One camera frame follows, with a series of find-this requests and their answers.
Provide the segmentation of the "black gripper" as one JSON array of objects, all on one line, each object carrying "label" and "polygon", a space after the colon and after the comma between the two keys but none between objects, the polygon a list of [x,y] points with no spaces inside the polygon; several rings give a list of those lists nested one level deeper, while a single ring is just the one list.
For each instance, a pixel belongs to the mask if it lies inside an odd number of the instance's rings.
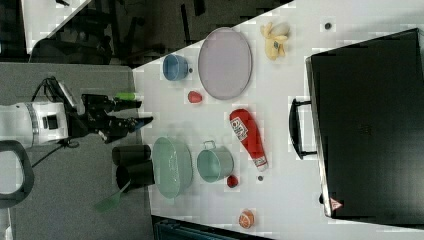
[{"label": "black gripper", "polygon": [[81,99],[84,112],[78,114],[73,111],[68,115],[68,133],[71,138],[81,138],[97,133],[105,143],[111,143],[112,136],[125,137],[128,133],[133,133],[154,120],[153,117],[113,119],[109,116],[113,110],[118,112],[137,109],[142,105],[141,101],[118,98],[110,100],[108,96],[98,94],[83,94]]}]

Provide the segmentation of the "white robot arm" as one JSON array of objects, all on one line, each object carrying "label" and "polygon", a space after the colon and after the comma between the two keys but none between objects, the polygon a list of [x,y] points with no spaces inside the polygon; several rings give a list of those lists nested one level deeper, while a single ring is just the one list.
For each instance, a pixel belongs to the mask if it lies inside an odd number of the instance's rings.
[{"label": "white robot arm", "polygon": [[111,112],[137,109],[141,101],[110,99],[97,94],[83,94],[81,99],[82,114],[68,101],[2,105],[1,140],[14,140],[24,148],[30,148],[98,134],[108,144],[153,121],[153,117],[119,118],[110,115]]}]

